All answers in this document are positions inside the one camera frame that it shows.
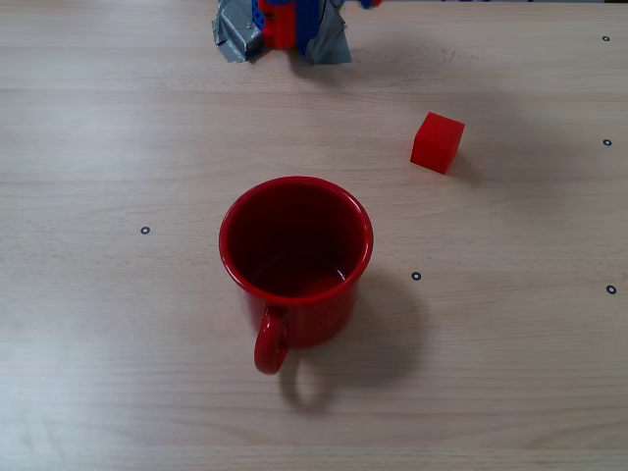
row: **mug rim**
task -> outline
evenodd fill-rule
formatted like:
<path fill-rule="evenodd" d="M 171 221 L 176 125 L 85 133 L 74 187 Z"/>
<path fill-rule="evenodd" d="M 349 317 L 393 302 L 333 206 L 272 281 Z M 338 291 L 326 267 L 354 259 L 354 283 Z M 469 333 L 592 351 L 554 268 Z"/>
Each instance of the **mug rim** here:
<path fill-rule="evenodd" d="M 360 250 L 360 257 L 351 272 L 344 278 L 344 280 L 342 280 L 341 283 L 319 293 L 299 297 L 280 296 L 277 294 L 272 294 L 264 289 L 258 288 L 256 285 L 247 280 L 244 275 L 236 268 L 234 260 L 227 250 L 228 232 L 234 216 L 237 214 L 239 209 L 256 195 L 269 188 L 293 183 L 313 184 L 324 190 L 330 191 L 336 196 L 344 199 L 357 213 L 358 218 L 361 222 L 361 229 L 363 234 L 363 246 Z M 371 254 L 373 253 L 373 227 L 371 225 L 371 220 L 366 213 L 366 210 L 360 204 L 360 202 L 347 190 L 338 186 L 337 184 L 328 182 L 323 179 L 317 179 L 315 177 L 280 177 L 278 179 L 268 180 L 254 186 L 235 201 L 235 203 L 229 208 L 229 211 L 227 211 L 225 219 L 223 220 L 223 223 L 220 227 L 218 246 L 223 264 L 225 265 L 225 268 L 227 269 L 229 275 L 232 277 L 232 279 L 234 279 L 238 286 L 240 286 L 242 289 L 252 294 L 253 296 L 264 300 L 268 304 L 293 306 L 324 301 L 326 299 L 334 297 L 338 293 L 353 285 L 360 278 L 362 273 L 364 273 L 364 270 L 366 270 L 366 266 L 371 259 Z"/>

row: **red cube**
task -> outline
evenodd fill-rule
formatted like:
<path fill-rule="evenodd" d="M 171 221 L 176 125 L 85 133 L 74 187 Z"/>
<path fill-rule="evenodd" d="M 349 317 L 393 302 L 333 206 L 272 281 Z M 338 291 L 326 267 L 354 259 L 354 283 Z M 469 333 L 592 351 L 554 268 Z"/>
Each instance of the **red cube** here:
<path fill-rule="evenodd" d="M 446 174 L 458 151 L 463 131 L 462 123 L 429 113 L 414 137 L 410 162 Z"/>

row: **mug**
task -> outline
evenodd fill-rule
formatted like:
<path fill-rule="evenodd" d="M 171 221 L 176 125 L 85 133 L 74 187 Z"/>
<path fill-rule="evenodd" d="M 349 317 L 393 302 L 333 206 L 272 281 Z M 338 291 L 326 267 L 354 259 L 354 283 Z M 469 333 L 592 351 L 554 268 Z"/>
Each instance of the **mug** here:
<path fill-rule="evenodd" d="M 219 248 L 254 328 L 255 366 L 277 373 L 289 348 L 330 339 L 346 324 L 371 258 L 373 228 L 346 190 L 284 177 L 242 195 Z"/>

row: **mug handle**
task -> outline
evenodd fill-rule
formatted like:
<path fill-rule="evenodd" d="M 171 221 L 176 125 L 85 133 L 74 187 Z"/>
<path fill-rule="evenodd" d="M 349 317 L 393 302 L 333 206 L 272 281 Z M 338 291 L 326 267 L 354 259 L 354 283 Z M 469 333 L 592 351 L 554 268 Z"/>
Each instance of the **mug handle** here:
<path fill-rule="evenodd" d="M 266 375 L 274 375 L 282 367 L 286 345 L 286 321 L 282 310 L 266 306 L 255 342 L 255 366 Z"/>

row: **toy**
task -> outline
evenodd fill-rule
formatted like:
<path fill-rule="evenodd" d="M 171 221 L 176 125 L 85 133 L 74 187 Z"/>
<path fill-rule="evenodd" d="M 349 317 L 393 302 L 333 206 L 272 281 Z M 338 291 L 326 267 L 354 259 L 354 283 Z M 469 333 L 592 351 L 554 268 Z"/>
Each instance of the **toy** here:
<path fill-rule="evenodd" d="M 214 42 L 225 58 L 244 62 L 264 46 L 295 47 L 310 64 L 351 62 L 344 20 L 344 0 L 219 0 L 212 22 Z M 363 8 L 382 0 L 360 0 Z"/>
<path fill-rule="evenodd" d="M 410 162 L 446 174 L 458 151 L 464 124 L 429 113 L 414 137 Z"/>

